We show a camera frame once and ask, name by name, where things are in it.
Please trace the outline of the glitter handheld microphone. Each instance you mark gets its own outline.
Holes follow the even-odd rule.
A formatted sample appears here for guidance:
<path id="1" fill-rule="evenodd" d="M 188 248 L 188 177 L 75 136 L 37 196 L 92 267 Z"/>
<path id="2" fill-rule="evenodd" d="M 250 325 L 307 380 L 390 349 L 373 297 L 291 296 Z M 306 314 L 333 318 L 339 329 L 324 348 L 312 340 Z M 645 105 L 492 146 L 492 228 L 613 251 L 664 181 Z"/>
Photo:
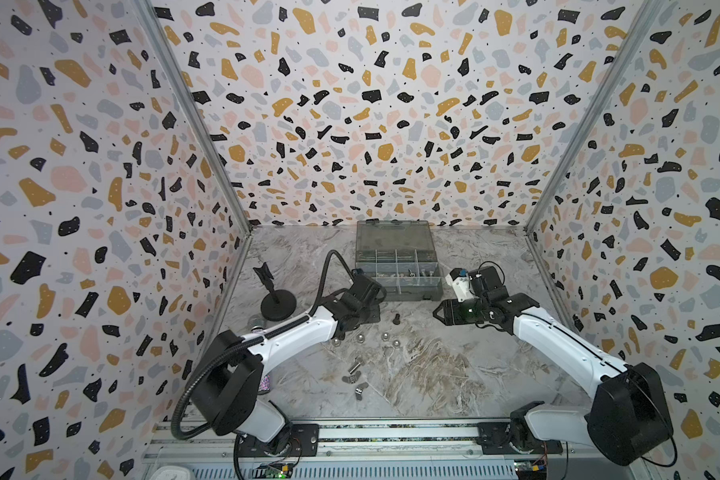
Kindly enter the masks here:
<path id="1" fill-rule="evenodd" d="M 260 333 L 266 329 L 266 321 L 263 319 L 255 320 L 251 327 L 252 333 Z M 258 388 L 258 395 L 267 395 L 271 391 L 271 377 L 269 374 L 263 375 Z"/>

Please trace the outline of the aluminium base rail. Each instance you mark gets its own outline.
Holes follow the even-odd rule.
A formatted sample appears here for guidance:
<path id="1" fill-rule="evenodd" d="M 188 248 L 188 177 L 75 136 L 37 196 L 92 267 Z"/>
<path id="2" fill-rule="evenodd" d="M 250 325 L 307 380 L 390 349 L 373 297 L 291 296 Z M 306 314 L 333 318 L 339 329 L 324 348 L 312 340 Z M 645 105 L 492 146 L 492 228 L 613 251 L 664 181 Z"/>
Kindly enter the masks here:
<path id="1" fill-rule="evenodd" d="M 292 463 L 291 479 L 657 479 L 638 460 L 617 466 L 595 448 L 548 442 L 530 454 L 488 442 L 508 422 L 484 419 L 302 419 L 285 451 L 268 456 L 251 437 L 205 432 L 189 441 L 158 427 L 145 479 L 254 479 L 261 464 Z"/>

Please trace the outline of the green circuit board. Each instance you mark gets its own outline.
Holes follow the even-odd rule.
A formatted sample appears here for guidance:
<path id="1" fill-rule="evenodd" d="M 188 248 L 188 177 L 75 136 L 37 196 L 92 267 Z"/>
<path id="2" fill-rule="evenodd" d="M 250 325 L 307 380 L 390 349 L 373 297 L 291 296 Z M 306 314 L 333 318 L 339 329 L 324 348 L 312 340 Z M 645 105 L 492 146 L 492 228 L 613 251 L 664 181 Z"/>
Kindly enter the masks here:
<path id="1" fill-rule="evenodd" d="M 253 475 L 254 479 L 291 479 L 294 472 L 292 463 L 269 463 L 259 465 Z"/>

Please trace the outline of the black microphone stand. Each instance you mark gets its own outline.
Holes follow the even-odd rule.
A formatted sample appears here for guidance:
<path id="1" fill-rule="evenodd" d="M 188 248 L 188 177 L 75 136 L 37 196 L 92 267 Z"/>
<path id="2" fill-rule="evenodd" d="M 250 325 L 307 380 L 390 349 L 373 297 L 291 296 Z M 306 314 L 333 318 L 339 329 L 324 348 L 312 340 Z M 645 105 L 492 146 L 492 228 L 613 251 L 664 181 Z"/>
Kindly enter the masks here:
<path id="1" fill-rule="evenodd" d="M 265 320 L 280 322 L 288 319 L 297 306 L 297 300 L 293 293 L 284 289 L 276 289 L 274 276 L 269 266 L 264 262 L 260 267 L 253 268 L 268 294 L 260 303 L 260 312 Z"/>

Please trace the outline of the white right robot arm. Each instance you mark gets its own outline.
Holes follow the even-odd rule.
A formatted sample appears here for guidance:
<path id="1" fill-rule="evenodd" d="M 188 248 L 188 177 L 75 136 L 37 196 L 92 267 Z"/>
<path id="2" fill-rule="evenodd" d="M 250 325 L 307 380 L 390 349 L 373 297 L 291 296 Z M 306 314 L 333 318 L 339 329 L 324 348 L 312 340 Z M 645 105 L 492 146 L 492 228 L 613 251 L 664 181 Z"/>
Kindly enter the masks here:
<path id="1" fill-rule="evenodd" d="M 455 296 L 433 316 L 446 326 L 493 328 L 552 360 L 591 400 L 589 408 L 535 401 L 513 411 L 505 433 L 489 440 L 530 454 L 549 441 L 587 445 L 607 460 L 628 466 L 664 442 L 674 428 L 659 374 L 645 363 L 629 364 L 592 345 L 524 293 L 510 294 L 495 265 L 455 268 L 445 278 Z"/>

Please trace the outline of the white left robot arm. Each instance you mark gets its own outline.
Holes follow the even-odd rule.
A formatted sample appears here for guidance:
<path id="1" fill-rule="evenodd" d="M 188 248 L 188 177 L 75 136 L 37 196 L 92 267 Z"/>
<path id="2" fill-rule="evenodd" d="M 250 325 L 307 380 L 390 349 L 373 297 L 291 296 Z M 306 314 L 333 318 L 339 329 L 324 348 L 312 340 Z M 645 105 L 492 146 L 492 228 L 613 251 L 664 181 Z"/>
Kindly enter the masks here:
<path id="1" fill-rule="evenodd" d="M 349 288 L 318 297 L 308 311 L 278 326 L 245 336 L 219 333 L 193 368 L 171 418 L 172 435 L 188 440 L 212 430 L 263 443 L 281 440 L 289 421 L 259 398 L 263 377 L 303 351 L 368 323 L 385 299 L 382 285 L 357 273 Z"/>

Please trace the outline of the grey compartment organizer box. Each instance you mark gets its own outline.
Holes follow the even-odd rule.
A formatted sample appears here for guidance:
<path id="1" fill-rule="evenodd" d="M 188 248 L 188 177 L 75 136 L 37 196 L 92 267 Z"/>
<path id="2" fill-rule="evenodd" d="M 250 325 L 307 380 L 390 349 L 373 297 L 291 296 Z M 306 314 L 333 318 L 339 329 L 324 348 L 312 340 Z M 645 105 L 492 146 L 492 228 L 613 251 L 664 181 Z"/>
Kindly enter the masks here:
<path id="1" fill-rule="evenodd" d="M 442 299 L 442 273 L 425 221 L 359 222 L 355 267 L 386 289 L 389 302 Z"/>

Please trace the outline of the silver bolt near rail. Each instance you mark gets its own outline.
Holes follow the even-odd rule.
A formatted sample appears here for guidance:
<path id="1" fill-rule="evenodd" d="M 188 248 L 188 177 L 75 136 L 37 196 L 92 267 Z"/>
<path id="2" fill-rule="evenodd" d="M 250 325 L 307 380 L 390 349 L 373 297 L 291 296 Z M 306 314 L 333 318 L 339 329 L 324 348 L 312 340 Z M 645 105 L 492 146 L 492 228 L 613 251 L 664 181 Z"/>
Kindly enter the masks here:
<path id="1" fill-rule="evenodd" d="M 357 401 L 361 401 L 363 399 L 363 393 L 368 387 L 369 384 L 367 382 L 363 382 L 356 386 L 354 394 Z"/>

